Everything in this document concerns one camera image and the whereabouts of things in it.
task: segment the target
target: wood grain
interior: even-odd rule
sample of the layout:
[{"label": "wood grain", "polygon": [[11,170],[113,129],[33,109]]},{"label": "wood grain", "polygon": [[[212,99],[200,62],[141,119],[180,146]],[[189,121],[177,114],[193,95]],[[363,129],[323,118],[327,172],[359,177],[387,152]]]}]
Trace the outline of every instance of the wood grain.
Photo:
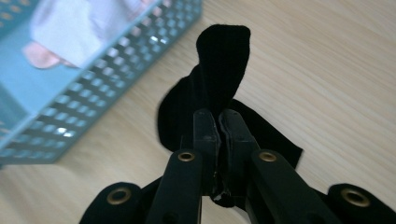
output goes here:
[{"label": "wood grain", "polygon": [[[396,209],[396,2],[205,0],[203,17],[58,162],[0,171],[0,223],[78,223],[104,187],[163,174],[156,109],[197,64],[214,23],[244,24],[251,54],[237,99],[304,149],[298,173],[323,192],[371,191]],[[204,199],[203,223],[248,223]]]}]

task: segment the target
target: black fabric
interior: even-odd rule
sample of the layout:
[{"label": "black fabric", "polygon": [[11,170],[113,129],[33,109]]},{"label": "black fabric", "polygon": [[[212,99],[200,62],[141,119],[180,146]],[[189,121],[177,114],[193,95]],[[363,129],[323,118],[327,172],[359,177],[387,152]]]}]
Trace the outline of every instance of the black fabric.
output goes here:
[{"label": "black fabric", "polygon": [[233,99],[248,64],[249,39],[250,30],[236,25],[212,25],[199,35],[199,64],[166,94],[158,110],[158,134],[167,149],[180,149],[182,139],[183,146],[192,146],[194,111],[208,108],[218,119],[222,110],[231,108],[242,115],[261,148],[276,150],[293,167],[297,165],[302,150],[254,110]]}]

